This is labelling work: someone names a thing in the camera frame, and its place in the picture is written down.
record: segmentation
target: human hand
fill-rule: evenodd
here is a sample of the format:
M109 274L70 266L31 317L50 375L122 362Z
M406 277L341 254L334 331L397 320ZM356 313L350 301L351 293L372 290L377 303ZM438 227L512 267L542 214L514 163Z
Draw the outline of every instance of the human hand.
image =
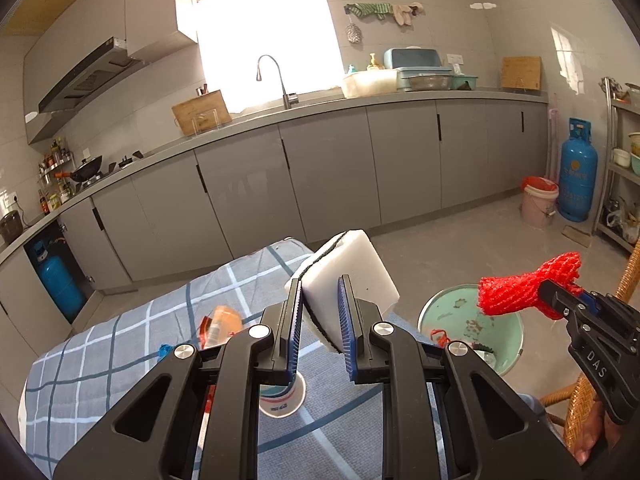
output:
M596 400L574 445L574 457L578 464L583 465L587 462L593 446L596 445L603 431L607 445L611 450L620 440L622 429L622 426L614 424L610 419L604 409L604 404L600 400Z

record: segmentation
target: wooden cutting board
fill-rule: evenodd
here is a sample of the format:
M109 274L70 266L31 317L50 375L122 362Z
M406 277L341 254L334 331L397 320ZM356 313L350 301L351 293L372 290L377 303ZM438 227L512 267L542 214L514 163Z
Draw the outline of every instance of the wooden cutting board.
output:
M502 88L540 90L542 58L540 56L517 56L502 58Z
M222 92L216 90L171 107L180 129L185 135L206 132L217 125L231 122Z

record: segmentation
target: plaid tablecloth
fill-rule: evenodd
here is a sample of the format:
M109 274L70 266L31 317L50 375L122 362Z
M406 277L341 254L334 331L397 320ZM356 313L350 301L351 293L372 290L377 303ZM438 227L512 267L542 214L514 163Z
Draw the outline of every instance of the plaid tablecloth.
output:
M286 298L284 284L310 253L299 241L278 242L51 349L27 380L27 454L51 478L73 444L158 362L162 344L196 344L196 327L218 304L240 312L246 326L256 323ZM302 407L284 419L260 414L260 480L380 478L381 387L350 383L343 356L306 326L298 370L307 384ZM199 466L200 452L193 478Z

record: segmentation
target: white sponge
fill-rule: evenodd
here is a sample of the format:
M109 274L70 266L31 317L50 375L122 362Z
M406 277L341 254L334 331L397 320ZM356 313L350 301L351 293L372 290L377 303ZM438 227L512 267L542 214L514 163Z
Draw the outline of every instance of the white sponge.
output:
M302 262L292 278L302 277L302 291L311 313L311 316L305 316L305 320L320 341L331 348L327 344L328 339L339 351L342 351L342 334L338 315L338 278L343 274L349 275L355 297L375 303L380 314L400 298L364 231L335 235ZM285 285L287 291L290 283L289 280ZM312 319L319 327L309 323Z

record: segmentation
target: faucet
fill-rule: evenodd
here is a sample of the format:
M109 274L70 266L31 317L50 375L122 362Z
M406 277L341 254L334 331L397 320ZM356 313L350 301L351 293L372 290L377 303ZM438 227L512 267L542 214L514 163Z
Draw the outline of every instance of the faucet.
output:
M275 60L273 56L270 56L269 54L262 54L258 58L258 72L256 72L255 74L255 80L262 81L262 74L260 73L260 60L263 57L270 57L271 59L273 59L273 62L276 64L276 67L278 69L278 75L280 76L280 85L282 86L282 102L284 103L284 109L291 110L291 105L297 104L299 102L298 96L295 93L287 94L287 91L284 89L284 82L282 81L282 72L280 71L280 65L278 64L278 62Z

